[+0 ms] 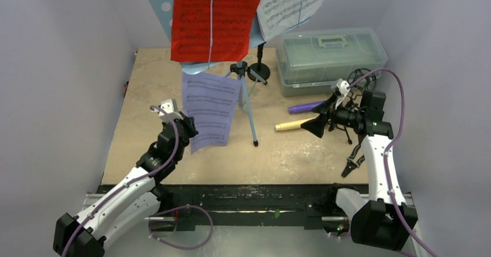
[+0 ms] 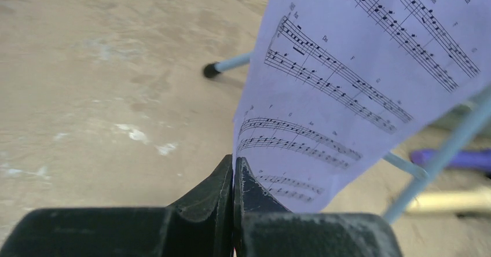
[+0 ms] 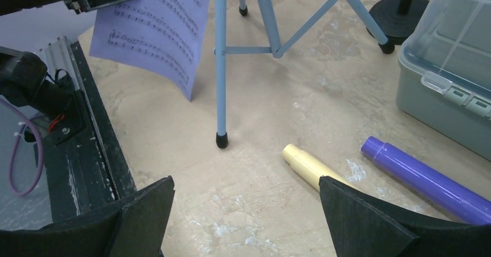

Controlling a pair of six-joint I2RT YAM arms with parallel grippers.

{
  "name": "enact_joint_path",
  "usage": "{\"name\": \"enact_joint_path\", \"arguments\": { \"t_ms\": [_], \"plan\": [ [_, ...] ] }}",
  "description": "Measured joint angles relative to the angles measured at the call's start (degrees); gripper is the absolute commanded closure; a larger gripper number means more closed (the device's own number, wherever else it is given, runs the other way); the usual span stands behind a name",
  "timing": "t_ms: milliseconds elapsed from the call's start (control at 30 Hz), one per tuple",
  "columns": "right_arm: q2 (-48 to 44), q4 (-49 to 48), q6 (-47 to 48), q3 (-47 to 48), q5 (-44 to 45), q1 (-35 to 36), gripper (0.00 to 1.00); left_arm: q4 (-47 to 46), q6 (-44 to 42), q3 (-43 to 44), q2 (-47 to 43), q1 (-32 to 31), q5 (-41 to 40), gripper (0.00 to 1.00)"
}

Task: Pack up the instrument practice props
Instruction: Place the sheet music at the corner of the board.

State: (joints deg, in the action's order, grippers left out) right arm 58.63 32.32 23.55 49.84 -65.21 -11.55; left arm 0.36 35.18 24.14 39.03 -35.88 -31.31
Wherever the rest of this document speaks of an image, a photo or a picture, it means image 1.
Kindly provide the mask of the purple microphone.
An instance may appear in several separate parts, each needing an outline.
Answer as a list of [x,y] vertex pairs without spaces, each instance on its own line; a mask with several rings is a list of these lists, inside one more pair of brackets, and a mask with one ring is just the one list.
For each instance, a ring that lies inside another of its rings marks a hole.
[[294,105],[288,108],[289,114],[305,113],[310,112],[314,107],[322,104],[323,101],[310,102],[306,104]]

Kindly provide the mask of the cream recorder flute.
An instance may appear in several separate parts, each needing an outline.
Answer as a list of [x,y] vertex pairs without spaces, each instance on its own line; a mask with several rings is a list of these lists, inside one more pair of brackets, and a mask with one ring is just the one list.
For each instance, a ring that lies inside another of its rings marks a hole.
[[296,120],[292,122],[280,123],[274,126],[276,132],[298,130],[301,128],[301,124],[313,120],[313,118],[307,118],[302,120]]

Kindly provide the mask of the black tripod microphone stand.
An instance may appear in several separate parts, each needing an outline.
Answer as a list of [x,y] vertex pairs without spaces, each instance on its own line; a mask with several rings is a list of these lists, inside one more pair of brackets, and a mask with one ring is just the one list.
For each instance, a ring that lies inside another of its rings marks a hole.
[[[371,72],[371,69],[368,68],[355,69],[349,73],[346,81],[348,84],[352,84],[358,78],[364,76],[368,72]],[[347,95],[348,101],[347,103],[344,104],[344,107],[351,111],[360,109],[359,103],[357,102],[358,98],[363,95],[363,91],[367,89],[370,90],[374,89],[376,87],[376,81],[377,81],[377,77],[375,75],[371,75],[365,78],[364,80],[362,80],[360,83],[358,83],[354,88],[354,90],[350,91],[349,94]],[[353,144],[353,141],[348,133],[347,127],[341,126],[340,124],[335,124],[332,120],[330,120],[328,131],[331,132],[334,129],[343,131],[346,134],[348,144],[349,145]]]

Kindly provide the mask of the purple sheet music page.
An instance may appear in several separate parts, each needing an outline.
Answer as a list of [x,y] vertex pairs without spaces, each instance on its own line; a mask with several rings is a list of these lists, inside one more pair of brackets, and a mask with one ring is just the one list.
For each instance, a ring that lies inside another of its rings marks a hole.
[[184,114],[193,117],[198,134],[191,139],[190,152],[207,146],[226,146],[239,99],[237,79],[200,72],[182,74]]

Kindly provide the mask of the red folder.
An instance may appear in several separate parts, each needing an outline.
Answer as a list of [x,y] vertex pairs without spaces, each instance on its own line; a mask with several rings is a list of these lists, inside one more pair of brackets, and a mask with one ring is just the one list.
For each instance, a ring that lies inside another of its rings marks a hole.
[[261,0],[174,0],[171,60],[239,61]]

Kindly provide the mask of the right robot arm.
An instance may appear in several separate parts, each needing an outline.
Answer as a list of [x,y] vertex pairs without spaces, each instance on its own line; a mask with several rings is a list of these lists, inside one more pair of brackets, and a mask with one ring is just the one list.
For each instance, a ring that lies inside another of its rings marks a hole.
[[336,125],[353,129],[365,157],[369,179],[369,196],[365,200],[349,188],[339,188],[327,196],[325,207],[331,214],[342,211],[350,221],[354,243],[400,251],[418,220],[415,208],[407,205],[397,177],[390,144],[393,128],[383,121],[386,95],[379,91],[363,92],[357,109],[338,105],[340,96],[329,99],[312,109],[318,116],[301,124],[301,128],[321,138],[326,127]]

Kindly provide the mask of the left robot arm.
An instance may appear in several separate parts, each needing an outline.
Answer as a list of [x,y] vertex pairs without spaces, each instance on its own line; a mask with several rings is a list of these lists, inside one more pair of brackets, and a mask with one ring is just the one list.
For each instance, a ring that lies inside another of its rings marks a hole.
[[53,249],[60,256],[104,256],[116,239],[146,216],[169,214],[173,195],[161,181],[182,159],[198,134],[193,117],[179,114],[163,130],[137,165],[107,194],[85,210],[56,222]]

